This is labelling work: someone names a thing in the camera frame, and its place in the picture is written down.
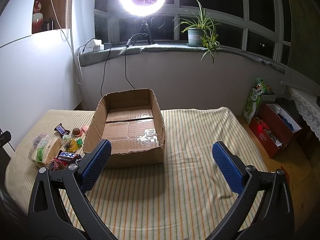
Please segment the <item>red clear bag dark snack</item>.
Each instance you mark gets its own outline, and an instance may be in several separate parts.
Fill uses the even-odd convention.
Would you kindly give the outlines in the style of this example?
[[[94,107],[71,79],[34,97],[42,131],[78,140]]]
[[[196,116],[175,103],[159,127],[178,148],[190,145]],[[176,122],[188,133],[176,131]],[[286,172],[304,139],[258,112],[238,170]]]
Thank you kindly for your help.
[[[58,158],[53,158],[50,160],[49,164],[47,165],[48,170],[50,171],[57,171],[57,170],[63,170],[67,166],[67,163],[65,161],[61,161]]]

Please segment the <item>Snickers bar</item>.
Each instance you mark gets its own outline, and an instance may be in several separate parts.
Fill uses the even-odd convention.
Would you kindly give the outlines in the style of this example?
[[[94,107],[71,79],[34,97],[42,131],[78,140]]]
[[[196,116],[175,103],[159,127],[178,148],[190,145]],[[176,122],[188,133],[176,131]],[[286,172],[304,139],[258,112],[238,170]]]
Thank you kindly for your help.
[[[70,134],[70,131],[65,129],[61,123],[54,128],[54,131],[56,131],[61,138]]]
[[[80,161],[81,155],[60,150],[57,155],[57,159],[63,163],[71,164]]]

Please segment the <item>sandwich bread pack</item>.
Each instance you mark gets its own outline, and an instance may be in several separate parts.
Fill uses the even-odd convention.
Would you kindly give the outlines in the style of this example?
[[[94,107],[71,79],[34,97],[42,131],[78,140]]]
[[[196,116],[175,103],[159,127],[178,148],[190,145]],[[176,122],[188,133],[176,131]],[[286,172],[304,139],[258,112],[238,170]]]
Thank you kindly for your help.
[[[33,141],[29,159],[38,167],[47,166],[61,148],[62,139],[55,135],[40,134]]]

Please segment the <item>yellow jelly cup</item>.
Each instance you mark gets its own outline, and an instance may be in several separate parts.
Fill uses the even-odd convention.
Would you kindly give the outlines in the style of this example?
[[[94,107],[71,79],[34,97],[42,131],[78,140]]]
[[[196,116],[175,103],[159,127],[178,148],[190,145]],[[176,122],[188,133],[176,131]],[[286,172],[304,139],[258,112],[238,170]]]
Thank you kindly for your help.
[[[65,143],[66,152],[75,153],[78,149],[78,144],[74,139],[67,140]]]

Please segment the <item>green candy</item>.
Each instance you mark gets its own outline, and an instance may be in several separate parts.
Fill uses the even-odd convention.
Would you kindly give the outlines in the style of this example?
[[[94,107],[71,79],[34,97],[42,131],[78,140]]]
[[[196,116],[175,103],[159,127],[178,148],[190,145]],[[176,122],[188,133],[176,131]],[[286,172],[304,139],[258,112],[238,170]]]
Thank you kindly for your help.
[[[81,148],[82,145],[83,145],[83,142],[82,142],[82,139],[81,139],[81,138],[79,138],[78,140],[76,140],[76,143],[77,143],[78,148]]]

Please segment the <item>pink candy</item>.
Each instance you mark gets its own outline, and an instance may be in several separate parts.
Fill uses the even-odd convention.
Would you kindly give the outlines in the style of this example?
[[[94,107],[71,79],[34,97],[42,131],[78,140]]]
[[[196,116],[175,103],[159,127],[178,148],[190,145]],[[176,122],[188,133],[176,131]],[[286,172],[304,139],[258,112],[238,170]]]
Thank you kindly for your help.
[[[79,136],[82,136],[82,135],[86,134],[87,131],[88,131],[88,128],[89,128],[88,125],[82,126],[82,127],[80,128],[80,134],[79,134]]]

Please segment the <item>striped yellow table cloth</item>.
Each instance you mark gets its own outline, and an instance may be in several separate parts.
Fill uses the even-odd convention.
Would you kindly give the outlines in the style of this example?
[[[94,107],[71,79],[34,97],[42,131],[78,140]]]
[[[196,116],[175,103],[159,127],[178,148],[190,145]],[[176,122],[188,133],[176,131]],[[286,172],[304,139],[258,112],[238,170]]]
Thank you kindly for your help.
[[[162,111],[166,140],[158,165],[105,170],[87,198],[119,239],[205,239],[236,200],[212,157],[222,141],[245,164],[266,166],[226,107]]]

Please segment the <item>red storage box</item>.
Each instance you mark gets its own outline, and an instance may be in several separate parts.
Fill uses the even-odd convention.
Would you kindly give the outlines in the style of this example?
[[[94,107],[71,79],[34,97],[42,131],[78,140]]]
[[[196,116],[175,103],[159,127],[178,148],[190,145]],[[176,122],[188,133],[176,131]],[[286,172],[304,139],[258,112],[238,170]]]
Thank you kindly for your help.
[[[270,158],[283,151],[302,130],[302,126],[276,103],[263,104],[249,128]]]

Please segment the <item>brown chocolate egg candy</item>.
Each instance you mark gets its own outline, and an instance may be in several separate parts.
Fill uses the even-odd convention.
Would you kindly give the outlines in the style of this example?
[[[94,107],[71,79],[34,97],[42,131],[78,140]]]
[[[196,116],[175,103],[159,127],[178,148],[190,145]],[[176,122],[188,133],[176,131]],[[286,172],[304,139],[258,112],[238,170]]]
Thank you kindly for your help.
[[[76,128],[74,128],[74,129],[72,130],[72,134],[73,134],[74,136],[79,136],[79,135],[81,134],[81,130],[76,127]]]

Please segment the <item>open cardboard box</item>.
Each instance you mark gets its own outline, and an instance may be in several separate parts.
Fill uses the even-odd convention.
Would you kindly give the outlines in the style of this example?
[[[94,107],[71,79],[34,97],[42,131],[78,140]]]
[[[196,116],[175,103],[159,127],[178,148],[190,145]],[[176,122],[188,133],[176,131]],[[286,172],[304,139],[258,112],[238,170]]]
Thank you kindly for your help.
[[[162,163],[165,124],[153,90],[132,89],[104,95],[89,125],[84,153],[92,152],[103,139],[111,143],[106,168]]]

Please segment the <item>green snack carton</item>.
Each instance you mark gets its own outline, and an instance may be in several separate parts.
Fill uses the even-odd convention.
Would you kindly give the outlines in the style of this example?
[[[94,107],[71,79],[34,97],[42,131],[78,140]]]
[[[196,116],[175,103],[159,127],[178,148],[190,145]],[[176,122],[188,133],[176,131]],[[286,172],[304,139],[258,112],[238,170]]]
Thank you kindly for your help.
[[[255,115],[262,97],[269,95],[274,95],[272,88],[268,86],[262,78],[257,77],[255,80],[255,86],[251,88],[242,114],[248,124]]]

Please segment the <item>white power strip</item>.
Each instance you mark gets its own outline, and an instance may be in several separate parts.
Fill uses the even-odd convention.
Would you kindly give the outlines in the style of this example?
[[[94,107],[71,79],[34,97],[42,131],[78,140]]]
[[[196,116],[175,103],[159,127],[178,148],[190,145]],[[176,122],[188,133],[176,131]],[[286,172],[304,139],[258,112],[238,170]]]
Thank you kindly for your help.
[[[98,40],[98,39],[90,40],[85,48],[86,52],[97,52],[101,50],[104,50],[104,44],[102,40]]]

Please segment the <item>red white vase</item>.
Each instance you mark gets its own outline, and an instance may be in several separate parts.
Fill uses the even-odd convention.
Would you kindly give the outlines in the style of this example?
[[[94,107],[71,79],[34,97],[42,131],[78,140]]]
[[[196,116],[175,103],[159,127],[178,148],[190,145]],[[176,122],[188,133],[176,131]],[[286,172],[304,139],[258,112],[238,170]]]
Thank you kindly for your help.
[[[32,18],[32,33],[39,33],[42,31],[43,26],[43,14],[40,12],[42,8],[43,0],[35,0],[33,7],[33,18]]]

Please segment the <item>potted spider plant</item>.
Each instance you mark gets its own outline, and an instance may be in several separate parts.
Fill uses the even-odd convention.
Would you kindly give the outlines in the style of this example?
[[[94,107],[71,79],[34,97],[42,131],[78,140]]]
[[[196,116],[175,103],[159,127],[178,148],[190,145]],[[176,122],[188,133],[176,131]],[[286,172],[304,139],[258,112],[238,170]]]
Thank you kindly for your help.
[[[217,40],[218,33],[214,20],[211,18],[210,13],[204,8],[199,0],[195,0],[198,5],[197,13],[192,10],[185,10],[192,14],[193,18],[179,18],[179,22],[174,28],[174,31],[180,26],[183,29],[181,34],[188,34],[188,45],[191,47],[201,47],[206,51],[202,54],[200,61],[205,56],[209,55],[212,60],[212,66],[215,61],[215,54],[218,55],[218,49],[221,47],[220,42]]]

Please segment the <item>black light tripod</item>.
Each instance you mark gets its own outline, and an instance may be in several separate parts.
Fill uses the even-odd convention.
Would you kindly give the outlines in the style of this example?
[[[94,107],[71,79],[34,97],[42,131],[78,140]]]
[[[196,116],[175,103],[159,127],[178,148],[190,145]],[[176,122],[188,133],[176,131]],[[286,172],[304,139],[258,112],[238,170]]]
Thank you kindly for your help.
[[[151,33],[150,26],[148,24],[148,20],[149,20],[148,17],[143,18],[142,23],[140,25],[139,32],[132,35],[128,39],[126,46],[125,46],[126,48],[129,48],[129,46],[131,46],[131,45],[134,46],[136,44],[137,40],[139,38],[143,38],[143,37],[147,38],[147,42],[149,45],[155,44],[152,33]]]

